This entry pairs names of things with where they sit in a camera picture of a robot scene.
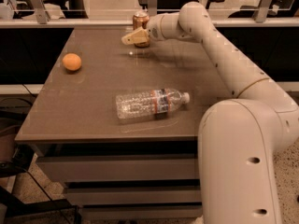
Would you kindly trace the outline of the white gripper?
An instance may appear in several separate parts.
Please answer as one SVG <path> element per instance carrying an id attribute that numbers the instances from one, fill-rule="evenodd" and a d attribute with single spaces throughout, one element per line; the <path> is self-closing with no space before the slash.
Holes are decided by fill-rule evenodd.
<path id="1" fill-rule="evenodd" d="M 162 33 L 161 22 L 163 19 L 163 15 L 156 15 L 149 18 L 147 23 L 147 30 L 138 27 L 133 30 L 131 33 L 123 36 L 121 38 L 121 42 L 124 45 L 132 45 L 132 44 L 141 44 L 148 43 L 150 39 L 156 41 L 164 40 L 164 36 Z"/>

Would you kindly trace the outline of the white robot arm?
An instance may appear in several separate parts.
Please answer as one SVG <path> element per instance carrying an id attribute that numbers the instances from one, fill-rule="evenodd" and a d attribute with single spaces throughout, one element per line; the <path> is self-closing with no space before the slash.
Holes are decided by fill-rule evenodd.
<path id="1" fill-rule="evenodd" d="M 204 223 L 282 224 L 273 154 L 299 138 L 298 104 L 215 28 L 199 3 L 151 17 L 122 42 L 185 37 L 202 44 L 232 94 L 210 107 L 200 122 Z"/>

